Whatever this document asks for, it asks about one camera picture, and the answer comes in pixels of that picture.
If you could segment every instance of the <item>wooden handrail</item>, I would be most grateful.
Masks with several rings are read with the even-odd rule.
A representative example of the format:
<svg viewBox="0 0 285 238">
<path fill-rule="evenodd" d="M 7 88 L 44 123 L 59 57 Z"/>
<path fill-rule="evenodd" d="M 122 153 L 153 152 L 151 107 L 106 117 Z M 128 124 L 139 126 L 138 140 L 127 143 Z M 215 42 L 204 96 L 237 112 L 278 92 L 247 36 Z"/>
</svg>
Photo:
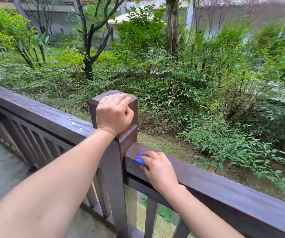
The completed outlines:
<svg viewBox="0 0 285 238">
<path fill-rule="evenodd" d="M 91 124 L 0 87 L 0 136 L 9 140 L 30 166 L 41 168 L 95 131 L 95 107 L 102 97 L 114 93 L 117 91 L 111 90 L 89 101 Z M 153 149 L 137 142 L 134 96 L 130 107 L 135 118 L 106 149 L 86 201 L 90 210 L 115 226 L 117 236 L 136 238 L 143 236 L 136 228 L 136 190 L 148 196 L 146 236 L 154 232 L 157 204 L 172 207 L 136 164 L 137 155 Z M 170 159 L 179 183 L 244 236 L 285 238 L 285 202 L 175 157 Z M 183 238 L 189 232 L 180 220 L 174 237 Z"/>
</svg>

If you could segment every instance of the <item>deck floor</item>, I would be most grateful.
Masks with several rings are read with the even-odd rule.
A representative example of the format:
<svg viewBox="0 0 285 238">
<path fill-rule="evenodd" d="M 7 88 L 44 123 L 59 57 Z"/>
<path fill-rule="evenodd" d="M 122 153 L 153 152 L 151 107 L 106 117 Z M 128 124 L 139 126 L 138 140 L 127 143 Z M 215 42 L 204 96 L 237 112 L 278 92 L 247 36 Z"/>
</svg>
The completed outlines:
<svg viewBox="0 0 285 238">
<path fill-rule="evenodd" d="M 0 200 L 17 184 L 30 175 L 28 166 L 9 149 L 0 144 Z M 116 235 L 91 214 L 78 209 L 68 233 L 68 238 L 115 238 Z"/>
</svg>

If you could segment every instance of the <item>hand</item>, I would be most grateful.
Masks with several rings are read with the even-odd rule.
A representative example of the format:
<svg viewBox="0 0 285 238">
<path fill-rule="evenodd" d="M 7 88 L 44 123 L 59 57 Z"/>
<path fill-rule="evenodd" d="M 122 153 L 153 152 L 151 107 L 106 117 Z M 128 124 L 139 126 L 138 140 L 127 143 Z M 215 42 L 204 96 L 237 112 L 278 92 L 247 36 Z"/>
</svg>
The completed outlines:
<svg viewBox="0 0 285 238">
<path fill-rule="evenodd" d="M 167 156 L 162 152 L 147 151 L 147 156 L 140 156 L 144 163 L 148 166 L 149 170 L 140 166 L 152 186 L 161 193 L 164 197 L 171 191 L 176 190 L 179 186 L 175 170 Z"/>
<path fill-rule="evenodd" d="M 96 108 L 97 129 L 116 136 L 124 131 L 134 117 L 134 112 L 128 107 L 131 97 L 126 94 L 114 94 L 103 97 Z"/>
</svg>

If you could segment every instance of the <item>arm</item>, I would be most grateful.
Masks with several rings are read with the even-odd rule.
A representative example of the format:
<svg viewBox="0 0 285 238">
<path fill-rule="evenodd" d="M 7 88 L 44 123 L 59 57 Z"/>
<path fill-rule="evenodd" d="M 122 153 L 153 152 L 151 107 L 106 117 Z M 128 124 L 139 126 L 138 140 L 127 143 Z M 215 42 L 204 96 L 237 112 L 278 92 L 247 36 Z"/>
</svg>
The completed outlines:
<svg viewBox="0 0 285 238">
<path fill-rule="evenodd" d="M 146 152 L 140 156 L 146 176 L 178 212 L 196 238 L 244 238 L 177 181 L 175 170 L 164 153 Z"/>
<path fill-rule="evenodd" d="M 130 97 L 102 98 L 97 130 L 0 201 L 0 237 L 64 237 L 89 190 L 103 152 L 133 119 Z"/>
</svg>

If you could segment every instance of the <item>garden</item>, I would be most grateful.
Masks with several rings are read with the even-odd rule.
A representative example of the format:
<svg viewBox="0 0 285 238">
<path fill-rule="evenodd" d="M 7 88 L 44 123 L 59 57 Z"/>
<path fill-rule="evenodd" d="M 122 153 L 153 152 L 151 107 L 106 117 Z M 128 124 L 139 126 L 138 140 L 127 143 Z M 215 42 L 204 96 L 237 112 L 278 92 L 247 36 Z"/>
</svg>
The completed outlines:
<svg viewBox="0 0 285 238">
<path fill-rule="evenodd" d="M 0 8 L 0 85 L 88 121 L 86 100 L 133 94 L 139 132 L 170 137 L 211 172 L 254 176 L 285 195 L 285 20 L 253 28 L 245 13 L 207 35 L 168 21 L 168 7 L 132 7 L 116 37 L 106 19 L 121 2 L 79 8 L 76 34 L 57 39 Z"/>
</svg>

